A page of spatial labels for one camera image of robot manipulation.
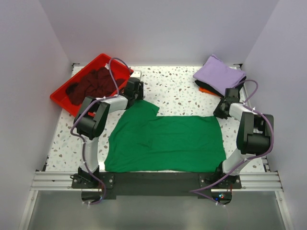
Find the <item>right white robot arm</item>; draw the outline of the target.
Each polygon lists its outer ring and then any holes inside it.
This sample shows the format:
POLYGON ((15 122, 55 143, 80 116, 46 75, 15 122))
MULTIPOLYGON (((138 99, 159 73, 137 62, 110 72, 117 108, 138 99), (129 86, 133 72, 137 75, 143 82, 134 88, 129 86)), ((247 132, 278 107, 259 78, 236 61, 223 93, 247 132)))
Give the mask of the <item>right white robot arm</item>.
POLYGON ((206 179, 219 188, 235 183, 242 169, 251 160, 270 153, 273 147, 274 117, 248 108, 239 99, 238 89, 227 88, 224 98, 220 100, 213 113, 217 118, 232 117, 239 121, 236 149, 206 179))

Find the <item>green t shirt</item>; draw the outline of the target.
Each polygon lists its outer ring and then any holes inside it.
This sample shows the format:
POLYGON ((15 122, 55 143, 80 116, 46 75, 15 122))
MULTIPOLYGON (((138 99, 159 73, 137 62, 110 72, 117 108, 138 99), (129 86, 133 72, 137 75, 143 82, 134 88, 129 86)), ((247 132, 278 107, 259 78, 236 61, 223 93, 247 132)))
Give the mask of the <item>green t shirt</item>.
POLYGON ((214 172, 226 159, 214 116, 159 116, 141 100, 126 110, 109 137, 105 170, 214 172))

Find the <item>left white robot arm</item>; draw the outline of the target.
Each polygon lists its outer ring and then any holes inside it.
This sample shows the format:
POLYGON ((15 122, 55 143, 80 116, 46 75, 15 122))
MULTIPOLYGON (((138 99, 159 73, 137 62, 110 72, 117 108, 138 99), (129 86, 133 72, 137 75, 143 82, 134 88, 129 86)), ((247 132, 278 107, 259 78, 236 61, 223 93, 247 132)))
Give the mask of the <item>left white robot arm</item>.
POLYGON ((98 140, 105 130, 107 117, 112 112, 129 109, 143 98, 143 81, 132 77, 119 94, 103 98, 87 96, 84 99, 71 129, 71 134, 83 142, 82 163, 71 177, 73 184, 88 188, 103 185, 99 177, 98 140))

